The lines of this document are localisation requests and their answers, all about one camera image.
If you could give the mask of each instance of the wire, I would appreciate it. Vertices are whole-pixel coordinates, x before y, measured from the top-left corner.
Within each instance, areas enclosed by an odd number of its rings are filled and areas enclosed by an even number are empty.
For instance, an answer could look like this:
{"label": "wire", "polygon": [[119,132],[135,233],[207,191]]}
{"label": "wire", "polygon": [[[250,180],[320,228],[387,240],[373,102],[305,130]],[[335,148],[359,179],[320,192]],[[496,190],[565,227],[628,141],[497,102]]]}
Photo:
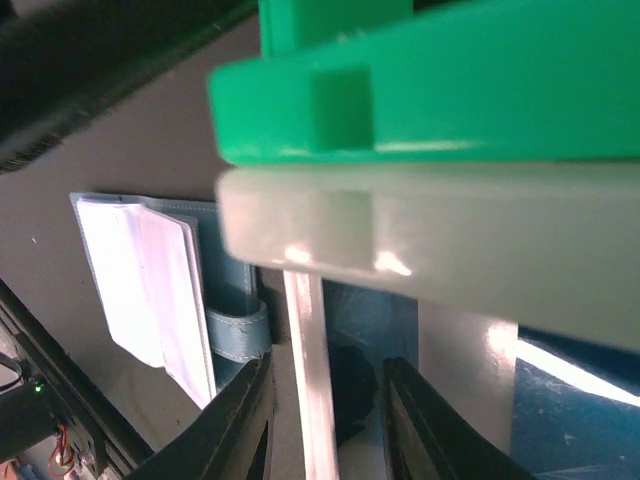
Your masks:
{"label": "wire", "polygon": [[[71,472],[71,470],[73,470],[73,467],[75,466],[75,462],[73,461],[73,451],[69,455],[69,458],[67,458],[66,460],[64,458],[64,455],[69,448],[69,437],[67,435],[67,427],[60,424],[58,425],[58,429],[60,430],[60,434],[57,436],[56,446],[53,449],[53,452],[51,452],[51,455],[49,456],[49,472],[51,472],[51,475],[53,475],[54,477],[63,478],[65,475]],[[60,454],[60,460],[55,458],[56,453]],[[51,465],[53,460],[56,461],[56,465],[58,465],[59,467],[67,467],[67,470],[65,470],[64,473],[54,472]]]}
{"label": "wire", "polygon": [[2,393],[2,392],[6,392],[10,388],[13,388],[17,384],[19,384],[22,381],[23,373],[22,373],[22,367],[20,366],[20,364],[16,362],[13,358],[11,358],[10,356],[2,352],[0,352],[0,365],[4,365],[9,370],[12,370],[13,372],[16,373],[16,375],[18,375],[18,378],[11,380],[9,383],[5,383],[4,385],[0,386],[0,393]]}

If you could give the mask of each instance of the green plastic block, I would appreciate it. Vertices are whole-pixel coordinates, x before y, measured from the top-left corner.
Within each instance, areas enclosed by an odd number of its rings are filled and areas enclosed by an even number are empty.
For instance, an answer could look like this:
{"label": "green plastic block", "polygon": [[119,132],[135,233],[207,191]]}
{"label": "green plastic block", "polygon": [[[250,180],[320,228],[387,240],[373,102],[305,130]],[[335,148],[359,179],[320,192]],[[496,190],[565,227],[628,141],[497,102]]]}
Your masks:
{"label": "green plastic block", "polygon": [[358,35],[413,13],[413,0],[260,0],[262,55]]}
{"label": "green plastic block", "polygon": [[[267,8],[282,3],[293,5]],[[377,4],[356,3],[365,17]],[[313,8],[329,15],[337,5]],[[637,0],[452,3],[337,39],[335,26],[303,39],[298,17],[265,16],[274,56],[209,82],[231,163],[640,156]],[[306,32],[314,15],[303,17]]]}

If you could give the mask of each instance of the stack of white cards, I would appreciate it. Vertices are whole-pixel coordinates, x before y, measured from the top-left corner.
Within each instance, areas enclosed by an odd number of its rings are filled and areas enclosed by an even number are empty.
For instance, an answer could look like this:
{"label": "stack of white cards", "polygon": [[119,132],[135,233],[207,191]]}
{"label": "stack of white cards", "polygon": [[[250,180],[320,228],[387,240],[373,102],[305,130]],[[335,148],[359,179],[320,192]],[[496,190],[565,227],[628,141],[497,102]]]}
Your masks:
{"label": "stack of white cards", "polygon": [[204,408],[216,385],[197,221],[90,199],[80,199],[77,212],[113,340],[164,367]]}

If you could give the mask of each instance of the blue plastic strap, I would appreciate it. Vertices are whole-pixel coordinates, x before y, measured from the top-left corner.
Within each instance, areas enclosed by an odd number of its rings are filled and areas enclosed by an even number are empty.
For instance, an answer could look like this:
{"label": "blue plastic strap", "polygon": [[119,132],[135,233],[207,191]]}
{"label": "blue plastic strap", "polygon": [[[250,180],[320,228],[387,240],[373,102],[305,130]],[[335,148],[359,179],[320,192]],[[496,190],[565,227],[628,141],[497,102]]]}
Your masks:
{"label": "blue plastic strap", "polygon": [[209,344],[214,353],[234,362],[247,362],[271,350],[267,307],[260,302],[251,315],[232,317],[207,309]]}

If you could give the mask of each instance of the black fabric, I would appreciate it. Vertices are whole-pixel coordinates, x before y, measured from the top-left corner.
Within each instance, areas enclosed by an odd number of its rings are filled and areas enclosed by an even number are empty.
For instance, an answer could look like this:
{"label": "black fabric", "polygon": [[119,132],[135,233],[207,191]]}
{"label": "black fabric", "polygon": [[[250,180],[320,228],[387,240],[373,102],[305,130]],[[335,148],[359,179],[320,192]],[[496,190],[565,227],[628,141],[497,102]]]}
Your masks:
{"label": "black fabric", "polygon": [[0,0],[0,23],[14,16],[11,0]]}
{"label": "black fabric", "polygon": [[24,167],[255,5],[68,0],[7,22],[0,30],[0,174]]}

